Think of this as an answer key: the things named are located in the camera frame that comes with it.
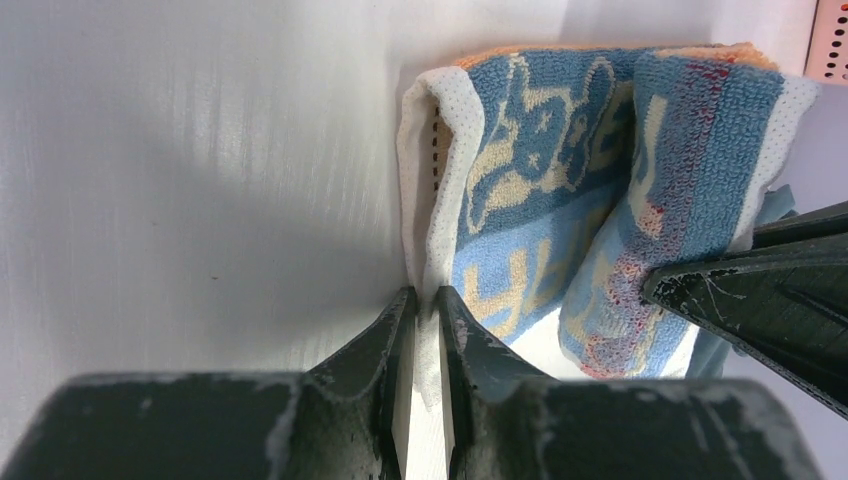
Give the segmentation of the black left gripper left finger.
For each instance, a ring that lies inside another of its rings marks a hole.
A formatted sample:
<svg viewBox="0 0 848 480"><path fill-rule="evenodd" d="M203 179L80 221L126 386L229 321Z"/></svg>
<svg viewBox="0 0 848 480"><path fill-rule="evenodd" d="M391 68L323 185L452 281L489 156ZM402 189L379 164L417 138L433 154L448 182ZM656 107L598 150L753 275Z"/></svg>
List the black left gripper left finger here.
<svg viewBox="0 0 848 480"><path fill-rule="evenodd" d="M60 386L5 479L399 479L414 289L300 372L98 373Z"/></svg>

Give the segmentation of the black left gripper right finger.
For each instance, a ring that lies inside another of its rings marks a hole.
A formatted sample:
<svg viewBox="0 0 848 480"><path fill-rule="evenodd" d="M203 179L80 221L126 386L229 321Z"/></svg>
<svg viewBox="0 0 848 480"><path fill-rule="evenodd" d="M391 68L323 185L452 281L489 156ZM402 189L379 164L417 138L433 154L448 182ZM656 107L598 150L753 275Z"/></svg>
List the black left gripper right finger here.
<svg viewBox="0 0 848 480"><path fill-rule="evenodd" d="M435 297L452 479L816 479L783 405L747 380L562 381Z"/></svg>

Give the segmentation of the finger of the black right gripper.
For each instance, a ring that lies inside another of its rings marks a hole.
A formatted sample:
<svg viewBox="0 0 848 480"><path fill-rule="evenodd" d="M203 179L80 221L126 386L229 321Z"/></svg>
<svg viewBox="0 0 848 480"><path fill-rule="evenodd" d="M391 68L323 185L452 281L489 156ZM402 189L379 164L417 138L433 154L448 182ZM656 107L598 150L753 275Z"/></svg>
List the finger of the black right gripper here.
<svg viewBox="0 0 848 480"><path fill-rule="evenodd" d="M656 269L642 295L846 416L846 203L759 227L749 251Z"/></svg>

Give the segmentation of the cream rabbit text towel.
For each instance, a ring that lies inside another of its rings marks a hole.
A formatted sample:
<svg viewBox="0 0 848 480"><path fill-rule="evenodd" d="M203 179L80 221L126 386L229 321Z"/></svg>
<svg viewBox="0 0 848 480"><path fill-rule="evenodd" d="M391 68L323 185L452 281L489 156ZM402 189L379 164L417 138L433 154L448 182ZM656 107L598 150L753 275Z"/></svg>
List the cream rabbit text towel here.
<svg viewBox="0 0 848 480"><path fill-rule="evenodd" d="M819 93L748 43L506 47L419 75L397 157L424 405L442 396L442 286L569 375L719 374L727 348L642 285L790 212L776 180Z"/></svg>

